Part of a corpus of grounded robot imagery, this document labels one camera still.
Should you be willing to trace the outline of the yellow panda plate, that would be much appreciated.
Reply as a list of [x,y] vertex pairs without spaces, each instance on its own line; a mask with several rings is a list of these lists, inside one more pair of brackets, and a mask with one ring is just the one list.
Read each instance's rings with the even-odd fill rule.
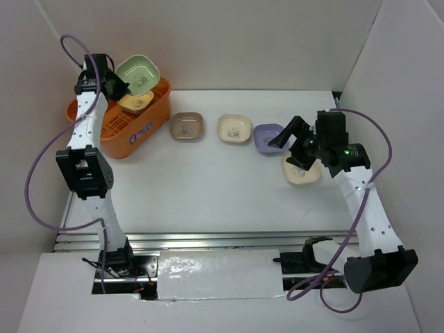
[[151,102],[154,100],[153,91],[148,91],[141,96],[133,96],[131,94],[125,95],[120,101],[117,102],[119,107],[128,113],[139,115],[144,112]]

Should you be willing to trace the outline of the green panda plate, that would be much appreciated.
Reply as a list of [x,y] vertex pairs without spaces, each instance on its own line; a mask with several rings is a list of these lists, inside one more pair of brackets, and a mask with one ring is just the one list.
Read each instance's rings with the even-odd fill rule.
[[144,55],[132,55],[123,61],[115,74],[128,83],[129,92],[133,96],[141,96],[152,90],[160,81],[160,70]]

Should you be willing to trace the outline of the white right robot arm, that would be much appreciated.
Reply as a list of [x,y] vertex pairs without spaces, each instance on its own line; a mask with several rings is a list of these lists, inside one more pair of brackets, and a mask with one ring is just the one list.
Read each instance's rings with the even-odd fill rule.
[[417,265],[418,256],[415,250],[404,248],[389,222],[374,185],[381,172],[372,170],[361,144],[350,143],[345,112],[319,111],[313,126],[296,116],[268,144],[283,148],[294,136],[287,162],[308,171],[316,160],[321,161],[354,219],[341,244],[329,237],[306,240],[302,264],[308,271],[320,270],[310,288],[329,271],[339,272],[355,294],[398,287]]

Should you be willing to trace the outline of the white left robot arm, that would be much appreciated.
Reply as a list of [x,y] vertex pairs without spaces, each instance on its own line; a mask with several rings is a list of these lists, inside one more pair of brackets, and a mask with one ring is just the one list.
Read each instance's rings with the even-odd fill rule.
[[113,70],[84,69],[74,88],[76,93],[76,124],[66,149],[56,153],[56,162],[67,183],[84,203],[99,236],[97,267],[113,277],[128,277],[137,268],[137,260],[129,240],[122,231],[112,203],[114,185],[112,167],[103,156],[101,127],[108,101],[119,100],[127,84]]

